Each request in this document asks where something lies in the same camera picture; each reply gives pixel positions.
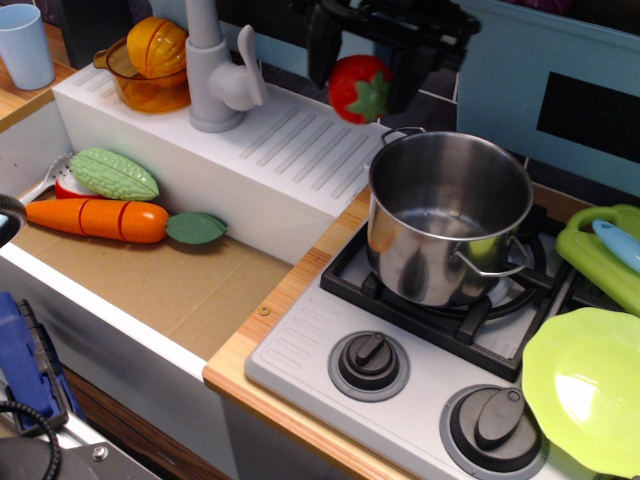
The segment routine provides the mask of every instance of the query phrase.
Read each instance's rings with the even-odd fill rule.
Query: lime green bowl
[[[585,467],[640,475],[640,318],[582,308],[524,350],[522,389],[547,438]]]

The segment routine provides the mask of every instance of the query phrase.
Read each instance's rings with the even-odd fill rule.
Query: green bitter melon
[[[149,201],[160,193],[153,176],[142,166],[98,147],[74,155],[71,171],[81,185],[111,199]]]

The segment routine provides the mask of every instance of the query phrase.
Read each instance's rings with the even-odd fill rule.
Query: orange carrot
[[[27,205],[27,219],[62,232],[155,243],[166,236],[167,211],[153,203],[73,198]]]

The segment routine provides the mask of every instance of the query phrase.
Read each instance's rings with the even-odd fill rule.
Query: green cutting board
[[[601,219],[640,240],[640,209],[631,205],[587,208],[571,217],[556,250],[627,312],[640,316],[640,274],[627,267],[590,229]]]

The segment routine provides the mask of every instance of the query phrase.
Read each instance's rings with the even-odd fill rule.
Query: wooden countertop
[[[539,185],[534,185],[534,191],[535,203],[547,208],[551,218],[562,222],[578,210],[591,206]],[[369,197],[367,188],[209,360],[203,376],[207,386],[223,397],[238,403],[276,430],[300,441],[355,477],[415,479],[410,473],[252,383],[244,374],[245,359],[366,220]]]
[[[56,72],[56,78],[51,85],[40,90],[21,90],[11,81],[11,76],[0,59],[0,118],[5,117],[18,109],[29,100],[48,91],[52,86],[72,75],[75,70],[69,65],[69,58],[62,39],[62,32],[59,28],[44,24],[51,58]]]

